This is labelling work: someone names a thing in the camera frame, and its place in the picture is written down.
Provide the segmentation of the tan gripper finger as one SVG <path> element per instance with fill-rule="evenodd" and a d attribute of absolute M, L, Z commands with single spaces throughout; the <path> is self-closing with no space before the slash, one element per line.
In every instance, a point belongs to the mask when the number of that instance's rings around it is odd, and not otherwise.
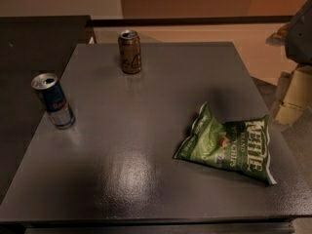
<path fill-rule="evenodd" d="M 295 107 L 307 107 L 312 102 L 311 65 L 299 65 L 292 72 L 283 102 Z"/>
<path fill-rule="evenodd" d="M 292 125 L 303 113 L 303 108 L 293 103 L 276 101 L 273 104 L 273 119 L 281 125 Z"/>

